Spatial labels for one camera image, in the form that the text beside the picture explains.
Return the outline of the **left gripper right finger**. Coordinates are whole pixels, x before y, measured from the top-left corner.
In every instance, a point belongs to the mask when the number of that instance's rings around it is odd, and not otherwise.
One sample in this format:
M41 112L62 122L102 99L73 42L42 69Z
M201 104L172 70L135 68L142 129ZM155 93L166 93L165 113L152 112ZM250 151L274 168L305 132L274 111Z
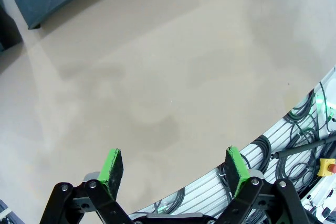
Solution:
M262 210L269 223L312 223L293 183L278 179L271 184L252 176L238 148L226 150L224 170L233 199L216 223L243 223L253 209Z

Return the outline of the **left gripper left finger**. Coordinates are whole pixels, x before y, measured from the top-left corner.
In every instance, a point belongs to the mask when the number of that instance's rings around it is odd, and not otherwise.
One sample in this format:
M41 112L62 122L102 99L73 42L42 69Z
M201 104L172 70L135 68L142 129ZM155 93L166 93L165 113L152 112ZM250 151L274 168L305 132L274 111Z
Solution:
M122 175L121 151L111 149L96 179L77 187L66 182L54 186L40 223L80 223L88 212L102 223L131 223L116 201Z

